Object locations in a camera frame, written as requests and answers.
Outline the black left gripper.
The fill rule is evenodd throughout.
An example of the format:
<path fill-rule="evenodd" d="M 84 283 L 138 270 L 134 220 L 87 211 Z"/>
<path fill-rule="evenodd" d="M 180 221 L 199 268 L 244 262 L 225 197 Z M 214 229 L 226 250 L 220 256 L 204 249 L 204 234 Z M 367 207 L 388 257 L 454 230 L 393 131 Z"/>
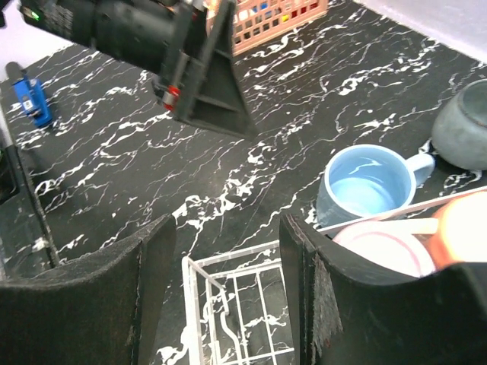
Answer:
<path fill-rule="evenodd" d="M 220 2 L 207 36 L 201 1 L 22 1 L 24 22 L 157 75 L 154 94 L 175 120 L 253 140 L 234 72 L 234 1 Z"/>

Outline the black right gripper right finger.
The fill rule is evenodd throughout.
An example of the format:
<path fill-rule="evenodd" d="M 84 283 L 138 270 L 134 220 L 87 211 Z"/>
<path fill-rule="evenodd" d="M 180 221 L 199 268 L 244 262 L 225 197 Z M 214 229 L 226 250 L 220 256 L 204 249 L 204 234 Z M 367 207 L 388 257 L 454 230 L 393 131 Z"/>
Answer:
<path fill-rule="evenodd" d="M 299 217 L 279 248 L 298 364 L 484 364 L 486 266 L 414 278 L 339 246 Z"/>

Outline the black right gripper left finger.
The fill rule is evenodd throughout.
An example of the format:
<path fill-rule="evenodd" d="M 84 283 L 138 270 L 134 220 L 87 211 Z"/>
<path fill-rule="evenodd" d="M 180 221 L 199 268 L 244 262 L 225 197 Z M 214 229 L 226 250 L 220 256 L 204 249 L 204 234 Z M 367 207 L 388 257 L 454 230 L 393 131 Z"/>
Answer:
<path fill-rule="evenodd" d="M 176 240 L 166 214 L 35 278 L 3 281 L 1 362 L 152 362 Z"/>

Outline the purple ceramic mug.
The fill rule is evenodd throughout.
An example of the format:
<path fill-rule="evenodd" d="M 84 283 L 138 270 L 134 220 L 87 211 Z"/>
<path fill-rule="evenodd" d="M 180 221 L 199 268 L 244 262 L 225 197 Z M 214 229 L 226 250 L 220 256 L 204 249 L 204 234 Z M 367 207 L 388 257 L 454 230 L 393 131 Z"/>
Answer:
<path fill-rule="evenodd" d="M 333 241 L 375 264 L 405 275 L 420 278 L 436 270 L 418 238 L 389 228 L 384 222 L 353 224 L 337 233 Z"/>

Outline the dark grey round mug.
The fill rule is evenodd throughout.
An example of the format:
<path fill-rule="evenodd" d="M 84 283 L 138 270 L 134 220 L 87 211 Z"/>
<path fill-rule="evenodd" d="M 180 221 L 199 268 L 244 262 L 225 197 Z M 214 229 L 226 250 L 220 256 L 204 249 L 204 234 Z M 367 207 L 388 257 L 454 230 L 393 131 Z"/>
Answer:
<path fill-rule="evenodd" d="M 442 108 L 431 143 L 455 167 L 486 169 L 486 79 L 468 84 Z"/>

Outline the light pink mug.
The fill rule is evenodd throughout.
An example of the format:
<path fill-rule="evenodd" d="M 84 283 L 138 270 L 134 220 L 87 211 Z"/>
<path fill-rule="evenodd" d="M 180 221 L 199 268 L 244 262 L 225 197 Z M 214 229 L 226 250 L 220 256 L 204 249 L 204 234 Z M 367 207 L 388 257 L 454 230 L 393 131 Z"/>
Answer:
<path fill-rule="evenodd" d="M 425 248 L 439 271 L 459 262 L 486 262 L 486 192 L 455 198 L 412 231 L 427 237 Z"/>

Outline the light blue ceramic mug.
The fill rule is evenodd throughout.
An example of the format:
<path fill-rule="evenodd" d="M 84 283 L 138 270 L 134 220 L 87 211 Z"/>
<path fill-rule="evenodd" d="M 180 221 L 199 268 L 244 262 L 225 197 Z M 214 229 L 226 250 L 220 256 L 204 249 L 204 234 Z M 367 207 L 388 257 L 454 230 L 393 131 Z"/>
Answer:
<path fill-rule="evenodd" d="M 329 160 L 320 179 L 317 223 L 330 227 L 404 208 L 434 168 L 427 153 L 406 159 L 376 144 L 345 148 Z"/>

